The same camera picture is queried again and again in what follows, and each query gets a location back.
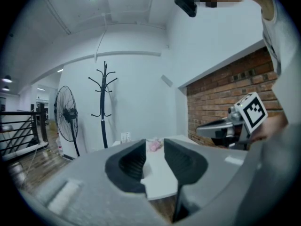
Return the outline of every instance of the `wooden floor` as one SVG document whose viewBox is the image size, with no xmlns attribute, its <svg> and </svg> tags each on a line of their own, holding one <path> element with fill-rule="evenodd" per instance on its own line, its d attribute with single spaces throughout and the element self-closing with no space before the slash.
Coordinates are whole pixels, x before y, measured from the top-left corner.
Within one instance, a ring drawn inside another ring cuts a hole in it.
<svg viewBox="0 0 301 226">
<path fill-rule="evenodd" d="M 58 155 L 58 147 L 55 140 L 58 135 L 46 126 L 49 145 L 34 153 L 20 158 L 9 165 L 11 176 L 15 185 L 19 189 L 23 189 L 30 194 L 34 194 L 34 190 L 52 175 L 57 173 L 71 161 Z M 38 130 L 39 139 L 42 139 L 41 132 Z M 167 221 L 172 222 L 176 197 L 168 197 L 160 200 L 149 201 L 155 210 Z"/>
</svg>

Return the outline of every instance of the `black metal railing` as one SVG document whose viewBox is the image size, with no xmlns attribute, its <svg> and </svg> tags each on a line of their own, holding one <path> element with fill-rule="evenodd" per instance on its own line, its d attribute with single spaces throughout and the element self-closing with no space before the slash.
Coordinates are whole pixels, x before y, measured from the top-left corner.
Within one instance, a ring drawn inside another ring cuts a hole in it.
<svg viewBox="0 0 301 226">
<path fill-rule="evenodd" d="M 3 140 L 0 143 L 6 142 L 6 147 L 0 149 L 1 155 L 10 154 L 16 152 L 20 146 L 27 144 L 27 147 L 36 145 L 40 143 L 38 130 L 37 130 L 37 116 L 40 117 L 40 129 L 42 134 L 42 139 L 44 142 L 47 141 L 46 133 L 46 115 L 44 111 L 44 104 L 40 105 L 40 111 L 35 112 L 0 112 L 0 117 L 2 116 L 17 116 L 17 115 L 28 115 L 28 119 L 25 121 L 12 121 L 12 122 L 2 122 L 0 120 L 0 133 L 3 135 Z M 13 123 L 22 123 L 21 127 L 14 129 L 11 125 Z M 12 137 L 9 136 L 9 132 L 15 131 Z M 8 133 L 9 138 L 4 137 L 4 133 Z M 30 136 L 33 136 L 31 141 L 24 142 L 24 140 Z"/>
</svg>

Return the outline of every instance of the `person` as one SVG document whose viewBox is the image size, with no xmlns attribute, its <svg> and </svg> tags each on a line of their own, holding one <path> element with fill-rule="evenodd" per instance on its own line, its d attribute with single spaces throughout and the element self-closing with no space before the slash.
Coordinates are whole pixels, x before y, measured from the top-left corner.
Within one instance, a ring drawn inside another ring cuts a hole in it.
<svg viewBox="0 0 301 226">
<path fill-rule="evenodd" d="M 242 0 L 200 0 L 201 3 L 233 4 Z M 253 0 L 261 7 L 263 39 L 279 76 L 285 71 L 292 58 L 300 53 L 300 36 L 290 16 L 278 0 Z M 268 117 L 252 134 L 251 140 L 266 139 L 281 131 L 288 124 L 285 113 Z"/>
</svg>

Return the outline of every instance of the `coat rack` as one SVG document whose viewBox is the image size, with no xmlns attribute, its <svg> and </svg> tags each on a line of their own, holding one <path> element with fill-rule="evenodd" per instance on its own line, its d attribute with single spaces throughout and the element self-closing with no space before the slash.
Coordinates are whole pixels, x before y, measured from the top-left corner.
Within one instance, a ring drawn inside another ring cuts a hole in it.
<svg viewBox="0 0 301 226">
<path fill-rule="evenodd" d="M 107 143 L 107 135 L 106 135 L 106 132 L 105 132 L 105 123 L 104 123 L 104 117 L 109 117 L 111 116 L 110 115 L 106 115 L 105 112 L 104 112 L 104 96 L 105 96 L 105 93 L 111 93 L 112 91 L 107 91 L 107 87 L 109 84 L 111 84 L 113 81 L 117 80 L 117 78 L 113 79 L 111 82 L 109 83 L 106 83 L 107 81 L 107 76 L 110 74 L 110 73 L 115 73 L 114 72 L 109 72 L 107 73 L 107 67 L 108 67 L 108 64 L 106 64 L 104 62 L 104 73 L 100 70 L 97 70 L 98 72 L 102 73 L 102 85 L 100 85 L 98 82 L 96 82 L 95 80 L 91 79 L 89 77 L 90 80 L 92 80 L 93 82 L 95 82 L 96 84 L 99 85 L 99 88 L 100 88 L 100 91 L 98 90 L 95 90 L 96 92 L 100 93 L 100 113 L 99 115 L 94 115 L 94 114 L 91 114 L 92 116 L 94 117 L 102 117 L 102 120 L 101 120 L 101 125 L 102 125 L 102 133 L 103 133 L 103 145 L 104 145 L 104 148 L 108 148 L 108 143 Z"/>
</svg>

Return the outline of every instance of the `table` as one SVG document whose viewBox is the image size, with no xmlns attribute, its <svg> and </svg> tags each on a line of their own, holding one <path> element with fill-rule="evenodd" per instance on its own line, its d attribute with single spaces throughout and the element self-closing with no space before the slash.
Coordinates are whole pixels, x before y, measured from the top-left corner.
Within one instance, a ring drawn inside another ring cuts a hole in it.
<svg viewBox="0 0 301 226">
<path fill-rule="evenodd" d="M 197 144 L 184 135 L 165 137 L 184 142 Z M 122 146 L 120 141 L 115 141 L 112 146 Z M 175 195 L 178 191 L 178 181 L 164 158 L 164 147 L 155 152 L 146 148 L 146 162 L 143 166 L 144 178 L 141 183 L 145 185 L 147 199 L 156 200 Z"/>
</svg>

